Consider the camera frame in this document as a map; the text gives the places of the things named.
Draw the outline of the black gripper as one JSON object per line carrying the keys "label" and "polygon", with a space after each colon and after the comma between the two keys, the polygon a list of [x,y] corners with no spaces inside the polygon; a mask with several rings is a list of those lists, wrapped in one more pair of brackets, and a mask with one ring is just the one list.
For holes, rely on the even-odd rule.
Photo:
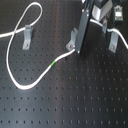
{"label": "black gripper", "polygon": [[86,0],[75,41],[75,51],[77,53],[81,51],[89,19],[93,17],[96,21],[101,21],[110,12],[112,6],[112,0]]}

